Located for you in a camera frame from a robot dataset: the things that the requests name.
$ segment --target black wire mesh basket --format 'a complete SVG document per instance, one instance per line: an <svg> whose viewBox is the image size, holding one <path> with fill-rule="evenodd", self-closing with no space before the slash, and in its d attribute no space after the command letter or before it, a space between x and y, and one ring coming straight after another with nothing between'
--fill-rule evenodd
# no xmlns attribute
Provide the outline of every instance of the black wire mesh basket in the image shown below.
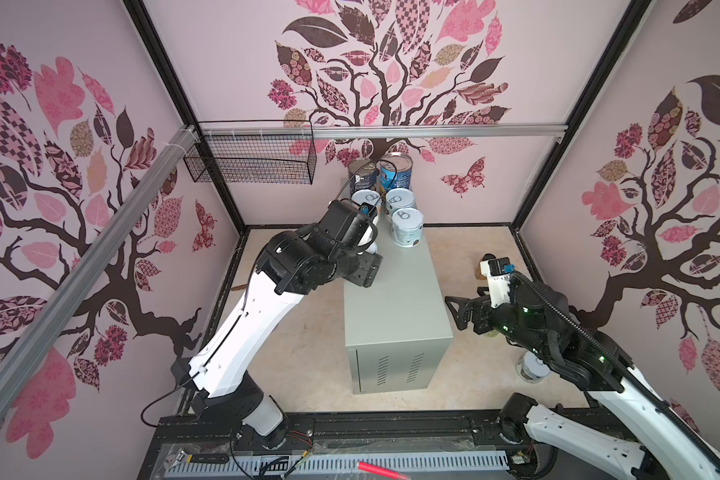
<svg viewBox="0 0 720 480"><path fill-rule="evenodd" d="M201 126L202 141L184 157L195 182L220 176L225 182L312 184L317 164L312 122L230 120Z"/></svg>

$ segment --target wallpaper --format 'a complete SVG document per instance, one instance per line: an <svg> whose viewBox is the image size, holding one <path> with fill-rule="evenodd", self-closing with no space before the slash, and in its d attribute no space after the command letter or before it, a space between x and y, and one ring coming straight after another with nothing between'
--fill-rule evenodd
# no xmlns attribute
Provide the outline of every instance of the wallpaper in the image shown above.
<svg viewBox="0 0 720 480"><path fill-rule="evenodd" d="M273 4L277 8L205 0L191 11L180 2L149 5L201 120L274 118L286 126L309 120L315 126L358 127L564 122L626 5ZM190 39L200 29L205 46L196 51ZM545 42L555 49L554 62L541 47ZM230 188L250 224L315 221L352 160L401 151L414 159L413 189L424 200L419 205L427 222L509 221L552 141L317 140L313 185L234 183ZM308 142L295 142L291 152L307 147ZM488 187L490 177L501 181ZM275 208L270 199L282 197L295 201Z"/></svg>
<svg viewBox="0 0 720 480"><path fill-rule="evenodd" d="M181 125L122 5L89 3L15 2L11 22L0 4L0 360ZM200 340L235 242L180 163L0 423L0 478L136 474L139 412ZM118 462L91 471L101 456Z"/></svg>
<svg viewBox="0 0 720 480"><path fill-rule="evenodd" d="M524 229L531 252L720 448L720 0L657 5L580 138Z"/></svg>

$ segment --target red marker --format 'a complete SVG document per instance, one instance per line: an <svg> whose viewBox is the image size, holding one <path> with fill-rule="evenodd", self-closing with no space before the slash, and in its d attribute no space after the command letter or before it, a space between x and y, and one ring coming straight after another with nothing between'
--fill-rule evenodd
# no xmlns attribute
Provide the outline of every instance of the red marker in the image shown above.
<svg viewBox="0 0 720 480"><path fill-rule="evenodd" d="M381 475L381 476L387 477L387 478L394 478L395 480L411 480L411 477L409 477L407 475L397 473L393 470L387 470L386 468L377 467L375 465L371 465L370 463L359 462L358 468L360 470L363 470L364 472L373 473L375 475Z"/></svg>

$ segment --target tin can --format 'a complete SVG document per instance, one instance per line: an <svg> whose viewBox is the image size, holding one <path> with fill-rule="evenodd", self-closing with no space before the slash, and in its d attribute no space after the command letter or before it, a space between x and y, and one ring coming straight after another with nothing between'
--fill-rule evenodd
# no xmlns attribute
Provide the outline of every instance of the tin can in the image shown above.
<svg viewBox="0 0 720 480"><path fill-rule="evenodd" d="M376 190L376 163L368 164L365 157L349 162L349 194L352 195L358 190Z"/></svg>
<svg viewBox="0 0 720 480"><path fill-rule="evenodd" d="M373 218L374 216L379 216L379 214L382 212L382 196L378 194L378 192L374 192L373 190L364 189L364 190L358 190L354 194L352 194L352 201L355 202L357 205L363 205L363 204L369 204L374 206L373 209L368 209L366 206L361 206L360 211L366 214L367 216L370 216Z"/></svg>
<svg viewBox="0 0 720 480"><path fill-rule="evenodd" d="M378 162L378 169L383 194L393 188L411 189L413 160L408 155L396 151L386 153Z"/></svg>
<svg viewBox="0 0 720 480"><path fill-rule="evenodd" d="M400 208L392 214L392 241L397 246L418 245L424 230L424 216L415 208Z"/></svg>
<svg viewBox="0 0 720 480"><path fill-rule="evenodd" d="M394 211L399 208L416 208L416 196L407 188L393 188L387 192L387 200L384 202L384 213L387 222L392 222Z"/></svg>

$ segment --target butterfly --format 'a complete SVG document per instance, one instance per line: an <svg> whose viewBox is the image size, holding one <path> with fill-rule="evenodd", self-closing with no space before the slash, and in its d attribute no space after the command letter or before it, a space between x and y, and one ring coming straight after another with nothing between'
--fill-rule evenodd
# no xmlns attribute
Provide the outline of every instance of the butterfly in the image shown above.
<svg viewBox="0 0 720 480"><path fill-rule="evenodd" d="M195 235L195 241L192 242L192 252L197 252L203 247L211 248L213 245L211 230L218 221L214 220L211 214L206 214L205 207L200 205L197 200L195 200L195 212L197 212L197 219L200 220L200 232Z"/></svg>
<svg viewBox="0 0 720 480"><path fill-rule="evenodd" d="M485 157L482 157L478 161L474 162L465 176L446 175L440 180L445 182L446 185L451 185L454 188L454 192L461 195L463 198L463 193L469 190L470 185L472 187L481 186L485 188L485 185L483 185L485 175L481 173L483 168L485 168Z"/></svg>

